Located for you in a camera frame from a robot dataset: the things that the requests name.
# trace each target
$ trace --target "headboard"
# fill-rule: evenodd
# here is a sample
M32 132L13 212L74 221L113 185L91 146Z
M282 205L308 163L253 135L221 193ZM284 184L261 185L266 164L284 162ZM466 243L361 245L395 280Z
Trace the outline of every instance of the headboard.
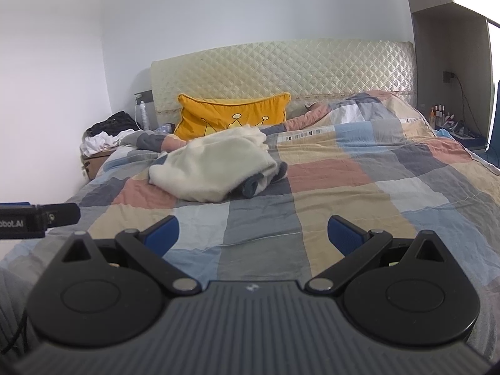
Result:
M347 97L381 89L417 102L411 42L298 39L226 46L153 62L158 124L178 123L180 93L253 98L287 91L294 98Z

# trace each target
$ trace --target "bed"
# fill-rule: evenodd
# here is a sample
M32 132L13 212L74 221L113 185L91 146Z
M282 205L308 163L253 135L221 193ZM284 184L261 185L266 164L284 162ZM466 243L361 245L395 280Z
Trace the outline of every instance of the bed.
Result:
M500 358L500 175L454 140L437 137L416 104L409 42L274 41L216 48L154 62L159 123L178 122L180 93L248 98L287 91L287 112L322 102L325 114L296 130L265 131L287 178L253 198L179 200L148 182L158 152L120 147L69 201L81 221L25 240L0 266L33 285L74 230L110 238L168 215L181 226L164 258L203 285L213 279L304 283L343 255L326 224L339 214L363 229L413 238L437 232L481 298L468 343Z

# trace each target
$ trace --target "plug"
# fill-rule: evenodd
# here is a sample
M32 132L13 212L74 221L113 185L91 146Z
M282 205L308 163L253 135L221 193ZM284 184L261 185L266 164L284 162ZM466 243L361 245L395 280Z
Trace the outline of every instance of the plug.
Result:
M455 74L453 72L446 72L444 71L442 73L442 82L443 83L451 83L452 79L454 79Z

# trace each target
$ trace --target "nightstand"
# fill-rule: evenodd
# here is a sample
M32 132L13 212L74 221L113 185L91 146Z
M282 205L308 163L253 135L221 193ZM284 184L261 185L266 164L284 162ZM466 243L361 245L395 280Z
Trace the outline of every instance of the nightstand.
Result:
M109 149L107 151L98 152L91 156L84 156L83 166L87 171L88 178L93 180L96 178L99 168L103 165L106 159L115 151L116 149Z

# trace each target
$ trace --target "plaid bedding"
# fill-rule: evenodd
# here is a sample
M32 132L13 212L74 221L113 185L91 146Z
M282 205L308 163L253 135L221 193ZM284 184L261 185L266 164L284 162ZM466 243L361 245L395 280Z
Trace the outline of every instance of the plaid bedding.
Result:
M312 124L309 117L306 128L292 122L263 130L269 153L288 164L288 178L254 198L178 200L148 183L157 153L121 148L122 156L106 162L97 179L71 199L82 209L76 226L21 243L2 265L34 283L75 229L109 238L173 214L181 235L164 258L204 285L212 279L304 283L343 257L328 241L332 214L400 238L432 229L481 298L468 342L498 360L498 169L456 141L436 137L417 111L389 93L372 91L322 106L327 111L318 111L321 118Z

